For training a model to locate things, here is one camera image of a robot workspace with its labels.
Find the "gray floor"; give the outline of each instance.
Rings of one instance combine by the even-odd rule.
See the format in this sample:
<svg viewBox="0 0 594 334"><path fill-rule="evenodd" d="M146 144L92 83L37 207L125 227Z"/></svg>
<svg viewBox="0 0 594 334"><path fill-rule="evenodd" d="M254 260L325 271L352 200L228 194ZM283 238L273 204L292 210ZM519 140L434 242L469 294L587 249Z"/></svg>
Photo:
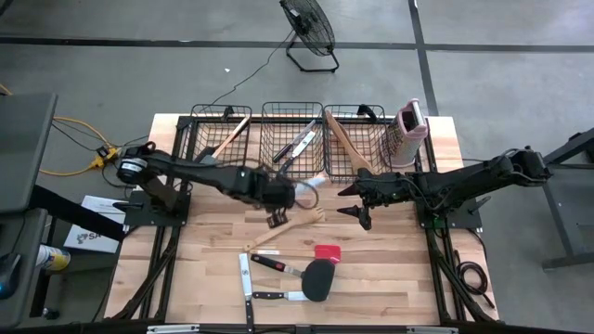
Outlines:
<svg viewBox="0 0 594 334"><path fill-rule="evenodd" d="M406 0L319 2L340 42L415 40ZM427 43L594 43L594 4L588 0L418 3ZM16 35L278 42L289 30L276 0L19 0L0 18L0 32ZM0 83L14 93L56 92L58 115L91 122L122 143L147 134L156 112L187 112L194 103L210 103L270 51L0 45ZM327 61L306 50L295 54L313 65ZM222 102L255 111L270 100L377 103L395 113L412 97L425 100L416 51L336 54L342 66L331 75L300 73L278 52ZM430 52L429 65L439 112L455 118L464 157L486 159L525 145L548 153L594 125L594 54ZM87 153L52 132L43 166L76 170L88 163ZM122 196L98 173L41 176L40 182L73 200L85 194ZM543 260L562 255L542 190L510 187L492 196L481 214L501 318L515 325L592 331L594 265L540 269ZM58 322L90 319L109 276L105 271L69 277Z"/></svg>

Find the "wooden table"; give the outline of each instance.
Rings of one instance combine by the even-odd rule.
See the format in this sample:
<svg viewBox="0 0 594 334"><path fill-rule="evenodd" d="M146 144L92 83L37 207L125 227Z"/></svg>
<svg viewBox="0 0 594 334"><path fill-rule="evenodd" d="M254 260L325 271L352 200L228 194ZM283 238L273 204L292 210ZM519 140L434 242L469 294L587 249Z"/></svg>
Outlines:
<svg viewBox="0 0 594 334"><path fill-rule="evenodd" d="M171 151L178 114L156 114L149 140ZM439 172L462 167L452 118L429 118ZM258 159L259 125L250 130L248 156ZM360 198L339 198L346 185L330 182L319 191L326 221L299 227L265 244L266 249L312 250L316 244L337 244L342 262L336 267L329 299L325 302L255 300L256 324L312 325L435 325L439 323L427 241L418 228L413 203L395 204L371 212L373 228L365 231L353 217L336 209ZM256 211L216 189L195 185L188 224L177 251L167 322L245 323L238 254L249 240L268 227L265 212ZM154 227L138 228L122 245L106 316L116 314L132 297L147 274ZM487 271L480 243L464 230L453 230L454 248L462 261L474 261ZM311 259L280 258L297 268ZM299 278L251 263L254 291L300 290ZM154 298L159 296L157 282ZM448 309L454 315L451 287L444 284ZM491 288L487 292L493 299ZM483 298L476 301L497 318ZM153 303L151 311L156 308Z"/></svg>

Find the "chef's knife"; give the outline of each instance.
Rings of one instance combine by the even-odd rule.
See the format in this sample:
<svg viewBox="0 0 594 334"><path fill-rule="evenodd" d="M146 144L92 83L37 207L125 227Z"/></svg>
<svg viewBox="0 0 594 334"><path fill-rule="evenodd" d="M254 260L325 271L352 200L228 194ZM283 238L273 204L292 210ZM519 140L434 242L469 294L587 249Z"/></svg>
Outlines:
<svg viewBox="0 0 594 334"><path fill-rule="evenodd" d="M313 120L313 121L309 122L309 124L307 124L307 126L305 126L304 129L293 138L293 141L291 141L289 144L285 145L285 147L282 148L272 158L272 162L274 162L274 163L279 162L280 159L282 157L284 157L285 154L287 154L291 150L291 148L293 148L293 146L297 145L297 143L299 143L305 137L305 135L312 130L312 128L314 127L314 125L316 125L316 120Z"/></svg>
<svg viewBox="0 0 594 334"><path fill-rule="evenodd" d="M250 262L247 253L239 255L239 267L241 268L241 284L245 297L246 324L248 333L253 333L252 276L250 275Z"/></svg>
<svg viewBox="0 0 594 334"><path fill-rule="evenodd" d="M279 272L289 273L289 274L295 275L297 277L303 277L303 272L301 270L297 270L297 269L295 269L291 266L288 266L282 262L272 260L272 259L269 259L267 257L261 256L258 254L252 254L252 261L254 261L255 263L259 263L261 265L265 265L268 268L278 270Z"/></svg>
<svg viewBox="0 0 594 334"><path fill-rule="evenodd" d="M293 150L293 152L291 153L291 157L288 158L285 163L282 164L282 166L280 167L280 169L278 170L278 173L280 174L284 174L287 172L287 170L289 169L289 167L293 164L293 162L295 161L295 159L297 157L299 157L299 155L303 152L303 150L305 148L307 148L307 146L309 145L309 143L314 140L314 137L316 136L316 133L313 131L310 131L309 134L307 134L305 136L305 138L302 140L301 143L299 143L299 145Z"/></svg>
<svg viewBox="0 0 594 334"><path fill-rule="evenodd" d="M309 301L302 291L289 291L289 292L254 292L254 299L286 299L290 302L304 302Z"/></svg>

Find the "electric fan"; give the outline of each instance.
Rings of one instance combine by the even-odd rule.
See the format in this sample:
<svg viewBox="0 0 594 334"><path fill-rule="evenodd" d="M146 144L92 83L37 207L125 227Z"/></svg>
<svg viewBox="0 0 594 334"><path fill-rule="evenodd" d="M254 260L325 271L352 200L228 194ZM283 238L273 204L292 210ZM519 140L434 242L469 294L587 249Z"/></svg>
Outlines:
<svg viewBox="0 0 594 334"><path fill-rule="evenodd" d="M326 14L316 0L280 0L280 6L285 11L289 23L295 30L291 42L287 46L287 57L289 57L299 70L304 72L335 72L339 63L334 56L334 32ZM299 64L291 55L291 48L295 45L297 37L301 38L305 46L315 55L320 57L332 56L336 67L332 69L308 70Z"/></svg>

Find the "black wire basket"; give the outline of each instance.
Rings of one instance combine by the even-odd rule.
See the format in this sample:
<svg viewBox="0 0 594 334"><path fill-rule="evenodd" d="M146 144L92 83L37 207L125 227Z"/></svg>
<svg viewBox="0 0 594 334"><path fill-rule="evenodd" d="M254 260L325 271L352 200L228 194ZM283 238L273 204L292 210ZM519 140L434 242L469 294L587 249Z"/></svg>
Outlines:
<svg viewBox="0 0 594 334"><path fill-rule="evenodd" d="M266 102L262 106L260 163L278 171L291 156L292 149L278 162L272 160L308 123L316 121L311 131L314 139L287 171L291 178L312 177L324 170L322 104L318 102Z"/></svg>
<svg viewBox="0 0 594 334"><path fill-rule="evenodd" d="M377 173L390 172L390 156L381 139L387 128L384 110L376 105L328 105L334 119L342 125L355 148ZM331 182L353 182L351 159L324 117L324 163Z"/></svg>
<svg viewBox="0 0 594 334"><path fill-rule="evenodd" d="M197 104L187 119L182 138L182 155L187 160L203 159L200 153L205 148L217 148L233 133L252 109L246 106L223 106ZM241 133L216 157L217 163L243 165L248 152L251 120Z"/></svg>

